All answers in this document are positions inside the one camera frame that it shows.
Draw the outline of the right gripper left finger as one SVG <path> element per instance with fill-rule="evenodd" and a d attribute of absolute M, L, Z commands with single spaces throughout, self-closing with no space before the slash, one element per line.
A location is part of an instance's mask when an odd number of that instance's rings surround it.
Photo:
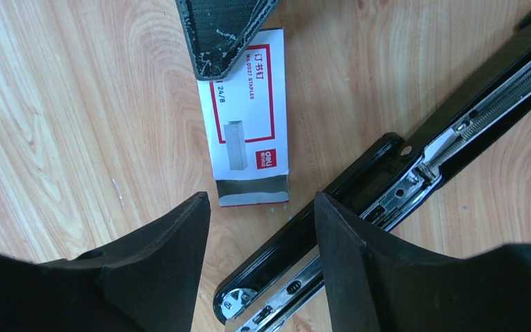
<path fill-rule="evenodd" d="M 72 260 L 0 255 L 0 331 L 189 331 L 210 215 L 197 192 Z"/>

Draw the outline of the red white staple box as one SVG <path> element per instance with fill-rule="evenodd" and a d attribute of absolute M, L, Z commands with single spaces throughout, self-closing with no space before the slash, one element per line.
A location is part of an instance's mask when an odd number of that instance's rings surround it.
<path fill-rule="evenodd" d="M 287 202 L 283 28 L 260 31 L 226 77 L 197 85 L 219 205 Z"/>

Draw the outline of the black stapler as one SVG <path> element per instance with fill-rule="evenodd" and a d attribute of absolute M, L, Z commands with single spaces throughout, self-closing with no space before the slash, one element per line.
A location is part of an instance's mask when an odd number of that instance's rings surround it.
<path fill-rule="evenodd" d="M 409 138 L 384 134 L 325 193 L 391 231 L 529 111 L 531 11 Z M 323 285 L 308 203 L 218 285 L 213 310 L 234 331 L 277 331 Z"/>

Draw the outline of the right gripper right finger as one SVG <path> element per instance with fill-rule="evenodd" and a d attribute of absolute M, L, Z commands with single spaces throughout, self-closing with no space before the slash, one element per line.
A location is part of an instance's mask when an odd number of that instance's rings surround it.
<path fill-rule="evenodd" d="M 457 259 L 315 196 L 334 331 L 531 331 L 531 243 Z"/>

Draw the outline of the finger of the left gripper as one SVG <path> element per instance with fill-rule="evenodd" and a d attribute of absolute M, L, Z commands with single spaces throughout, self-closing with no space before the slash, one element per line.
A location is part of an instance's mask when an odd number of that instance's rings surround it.
<path fill-rule="evenodd" d="M 199 81 L 226 77 L 278 0 L 177 0 L 192 68 Z"/>

